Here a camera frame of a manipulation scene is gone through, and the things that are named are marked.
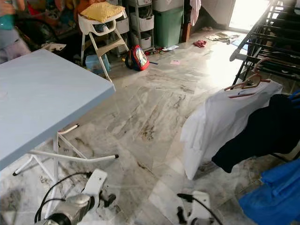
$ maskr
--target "white shirt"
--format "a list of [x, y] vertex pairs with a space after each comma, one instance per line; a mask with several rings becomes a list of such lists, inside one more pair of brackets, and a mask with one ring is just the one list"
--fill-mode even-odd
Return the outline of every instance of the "white shirt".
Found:
[[[192, 180], [202, 161], [212, 156], [247, 125], [248, 116], [269, 104], [281, 93], [282, 85], [274, 81], [260, 82], [255, 88], [220, 90], [198, 107], [183, 125], [180, 141], [184, 142], [184, 167]], [[238, 94], [251, 96], [229, 98]]]

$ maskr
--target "white high chair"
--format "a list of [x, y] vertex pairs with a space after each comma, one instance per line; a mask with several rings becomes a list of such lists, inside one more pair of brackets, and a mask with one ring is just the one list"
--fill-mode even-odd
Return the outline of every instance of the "white high chair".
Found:
[[[116, 19], [118, 19], [121, 16], [124, 16], [125, 18], [127, 18], [126, 12], [123, 11], [123, 12], [117, 14], [117, 15], [109, 17], [104, 23], [112, 22], [112, 26], [110, 28], [108, 28], [107, 26], [103, 26], [103, 31], [102, 32], [97, 32], [94, 28], [94, 25], [103, 24], [103, 23], [95, 21], [95, 20], [89, 20], [89, 19], [85, 18], [84, 16], [78, 14], [79, 28], [82, 32], [81, 65], [83, 65], [83, 55], [84, 55], [84, 49], [85, 49], [85, 36], [89, 35], [90, 40], [91, 40], [91, 42], [92, 42], [92, 44], [95, 48], [96, 54], [99, 58], [101, 67], [102, 67], [102, 69], [105, 73], [105, 76], [110, 82], [112, 82], [112, 80], [108, 76], [107, 70], [104, 66], [104, 63], [102, 61], [101, 56], [104, 55], [105, 53], [107, 53], [108, 51], [112, 50], [113, 48], [118, 47], [120, 45], [124, 45], [126, 50], [129, 51], [125, 41], [123, 40], [123, 38], [120, 35], [119, 31], [116, 29]], [[103, 47], [98, 48], [92, 33], [94, 33], [97, 36], [103, 36], [103, 35], [106, 35], [110, 32], [113, 32], [113, 31], [117, 34], [119, 39], [112, 42], [112, 43], [110, 43], [110, 44], [108, 44], [108, 45], [105, 45]]]

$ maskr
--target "marble floor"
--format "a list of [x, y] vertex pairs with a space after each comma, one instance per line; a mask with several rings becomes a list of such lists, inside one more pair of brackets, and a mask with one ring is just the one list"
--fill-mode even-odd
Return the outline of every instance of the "marble floor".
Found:
[[[182, 164], [180, 130], [191, 112], [221, 88], [232, 84], [241, 61], [229, 61], [233, 45], [208, 41], [205, 48], [192, 45], [207, 32], [192, 35], [188, 43], [174, 51], [150, 56], [145, 71], [135, 72], [120, 59], [112, 63], [110, 76], [116, 93], [78, 121], [80, 127], [67, 134], [75, 147], [88, 157], [119, 154], [111, 161], [84, 165], [60, 163], [60, 177], [100, 168], [108, 173], [105, 191], [117, 196], [108, 208], [102, 205], [81, 224], [176, 225], [177, 207], [191, 210], [176, 194], [205, 191], [211, 208], [225, 225], [254, 224], [242, 212], [238, 199], [260, 185], [260, 172], [280, 161], [271, 156], [252, 158], [236, 165], [231, 174], [213, 164], [199, 168], [188, 180]], [[180, 60], [180, 65], [171, 65]], [[51, 142], [37, 149], [50, 150]], [[72, 154], [67, 146], [60, 151]], [[33, 224], [34, 215], [51, 181], [32, 163], [20, 175], [12, 172], [29, 156], [17, 160], [1, 172], [0, 224]], [[52, 160], [44, 158], [47, 166]], [[86, 179], [74, 177], [59, 187], [57, 197], [82, 190]]]

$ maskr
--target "white wall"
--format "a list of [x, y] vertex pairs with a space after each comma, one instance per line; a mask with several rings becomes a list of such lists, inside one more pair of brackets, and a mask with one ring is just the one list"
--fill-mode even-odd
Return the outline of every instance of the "white wall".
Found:
[[229, 25], [235, 0], [202, 0], [202, 6], [210, 16], [222, 25]]

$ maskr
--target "table top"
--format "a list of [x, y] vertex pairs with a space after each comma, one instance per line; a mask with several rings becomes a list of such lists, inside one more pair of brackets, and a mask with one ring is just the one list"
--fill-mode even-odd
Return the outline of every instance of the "table top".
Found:
[[115, 92], [47, 50], [0, 64], [0, 170]]

